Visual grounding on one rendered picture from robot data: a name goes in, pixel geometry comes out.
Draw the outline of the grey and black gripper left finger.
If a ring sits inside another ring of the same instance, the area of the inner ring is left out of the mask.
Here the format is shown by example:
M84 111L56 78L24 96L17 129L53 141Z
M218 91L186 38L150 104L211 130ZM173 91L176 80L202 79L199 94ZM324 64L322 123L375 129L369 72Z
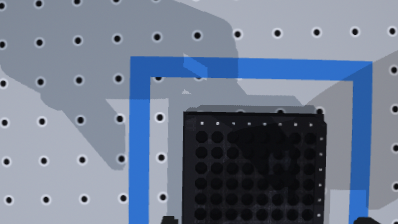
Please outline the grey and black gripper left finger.
M174 216L163 216L161 224L179 224L179 220Z

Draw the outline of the black well plate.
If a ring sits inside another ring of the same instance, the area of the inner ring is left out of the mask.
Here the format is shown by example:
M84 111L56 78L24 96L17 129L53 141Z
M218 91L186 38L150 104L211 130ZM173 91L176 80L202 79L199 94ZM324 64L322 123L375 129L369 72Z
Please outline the black well plate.
M184 111L182 224L324 224L326 145L324 114Z

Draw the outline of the blue tape outline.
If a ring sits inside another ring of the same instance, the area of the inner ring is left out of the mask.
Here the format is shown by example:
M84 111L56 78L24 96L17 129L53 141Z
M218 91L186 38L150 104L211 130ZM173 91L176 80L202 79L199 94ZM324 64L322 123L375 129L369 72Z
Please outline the blue tape outline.
M149 224L150 77L353 81L349 223L368 217L373 61L130 56L129 224Z

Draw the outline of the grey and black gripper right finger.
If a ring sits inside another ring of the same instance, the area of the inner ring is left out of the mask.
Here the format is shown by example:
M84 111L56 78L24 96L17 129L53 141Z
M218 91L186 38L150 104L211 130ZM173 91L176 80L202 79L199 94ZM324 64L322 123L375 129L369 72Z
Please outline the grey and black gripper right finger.
M376 220L371 217L358 217L357 220L354 220L353 224L380 224Z

